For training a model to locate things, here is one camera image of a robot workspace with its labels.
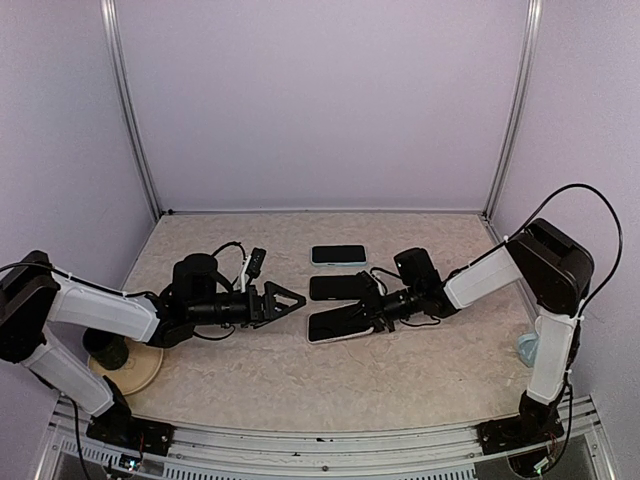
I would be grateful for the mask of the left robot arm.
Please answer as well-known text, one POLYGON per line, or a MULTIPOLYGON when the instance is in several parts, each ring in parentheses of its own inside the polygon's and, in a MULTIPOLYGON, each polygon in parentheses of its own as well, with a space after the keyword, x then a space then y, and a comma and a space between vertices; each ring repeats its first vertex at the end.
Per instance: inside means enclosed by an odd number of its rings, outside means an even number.
POLYGON ((265 250, 254 249, 234 286, 220 273, 214 254, 190 254, 174 265, 169 285, 155 294, 93 284, 34 250, 1 269, 1 358, 65 394, 118 444, 133 443, 140 424, 120 389, 84 365, 49 324, 81 326, 99 343, 122 337, 161 349, 191 339, 199 326, 261 328, 306 303, 304 296, 271 281, 262 289, 253 285, 265 256, 265 250))

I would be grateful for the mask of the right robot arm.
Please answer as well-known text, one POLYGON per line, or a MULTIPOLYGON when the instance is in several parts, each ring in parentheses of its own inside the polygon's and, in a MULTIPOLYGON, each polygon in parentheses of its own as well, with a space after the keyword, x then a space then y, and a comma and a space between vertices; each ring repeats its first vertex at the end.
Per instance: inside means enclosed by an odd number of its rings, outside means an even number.
POLYGON ((622 260, 622 222, 612 201, 599 188, 573 182, 552 191, 514 231, 488 251, 441 274, 424 247, 396 254, 395 291, 380 288, 368 271, 356 273, 361 288, 351 305, 314 314, 308 323, 311 341, 337 341, 393 332, 397 325, 413 327, 422 314, 423 327, 444 323, 481 301, 510 288, 523 287, 531 297, 535 317, 529 339, 534 342, 531 374, 513 411, 484 418, 486 425, 511 428, 523 444, 535 442, 556 422, 559 404, 572 388, 571 369, 580 348, 588 306, 611 282, 622 260), (609 271, 595 283, 595 259, 578 240, 543 215, 554 200, 571 191, 597 198, 610 215, 616 247, 609 271))

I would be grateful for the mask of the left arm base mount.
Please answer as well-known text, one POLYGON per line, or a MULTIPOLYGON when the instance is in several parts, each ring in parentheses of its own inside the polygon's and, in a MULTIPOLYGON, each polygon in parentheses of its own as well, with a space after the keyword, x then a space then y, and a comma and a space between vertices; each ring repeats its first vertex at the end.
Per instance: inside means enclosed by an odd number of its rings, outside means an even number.
POLYGON ((86 435, 142 454, 167 456, 174 432, 175 427, 165 422, 134 416, 102 415, 90 420, 86 435))

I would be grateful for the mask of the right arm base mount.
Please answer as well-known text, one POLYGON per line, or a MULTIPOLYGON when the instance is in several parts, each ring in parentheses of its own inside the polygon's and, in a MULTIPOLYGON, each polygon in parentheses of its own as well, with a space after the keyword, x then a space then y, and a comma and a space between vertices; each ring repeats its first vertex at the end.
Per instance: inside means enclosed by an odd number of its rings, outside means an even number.
POLYGON ((561 420, 553 415, 542 427, 527 425, 519 416, 481 422, 476 426, 478 441, 484 455, 516 450, 562 437, 565 433, 561 420))

